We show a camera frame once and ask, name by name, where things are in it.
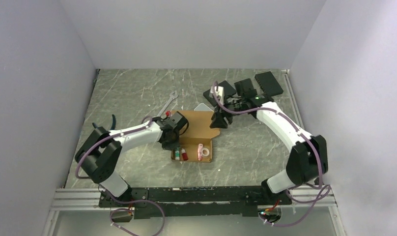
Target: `red object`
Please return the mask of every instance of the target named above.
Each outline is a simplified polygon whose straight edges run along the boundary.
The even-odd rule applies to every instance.
[[[185,152],[184,148],[181,149],[181,156],[183,157],[183,160],[187,161],[188,156],[187,153]]]

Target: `open box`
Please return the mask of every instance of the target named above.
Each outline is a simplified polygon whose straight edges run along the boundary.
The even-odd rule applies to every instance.
[[[220,134],[219,128],[210,128],[211,117],[213,112],[201,111],[172,111],[171,113],[180,112],[189,122],[189,128],[180,136],[181,148],[184,148],[188,160],[186,162],[211,162],[213,158],[212,138]],[[198,160],[197,149],[199,144],[203,144],[204,148],[209,149],[209,155],[203,156],[202,160]],[[183,161],[180,148],[180,161]],[[171,151],[171,160],[176,161],[175,151]]]

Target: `wrench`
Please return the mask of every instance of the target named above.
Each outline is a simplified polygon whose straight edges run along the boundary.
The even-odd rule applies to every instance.
[[[164,107],[160,110],[160,112],[158,113],[158,117],[160,117],[162,115],[162,113],[164,113],[165,109],[168,107],[168,105],[174,100],[178,98],[178,94],[177,91],[174,91],[172,93],[170,93],[170,98],[168,99],[168,101],[164,104]]]

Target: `box lid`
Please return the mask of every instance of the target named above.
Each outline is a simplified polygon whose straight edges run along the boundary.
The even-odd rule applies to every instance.
[[[219,128],[210,128],[213,112],[184,110],[172,112],[180,112],[190,124],[188,130],[181,136],[182,138],[212,139],[220,134]]]

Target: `roll of tape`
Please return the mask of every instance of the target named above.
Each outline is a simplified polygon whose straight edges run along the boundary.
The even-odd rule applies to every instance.
[[[210,154],[210,150],[206,147],[202,147],[200,153],[202,156],[208,156]]]

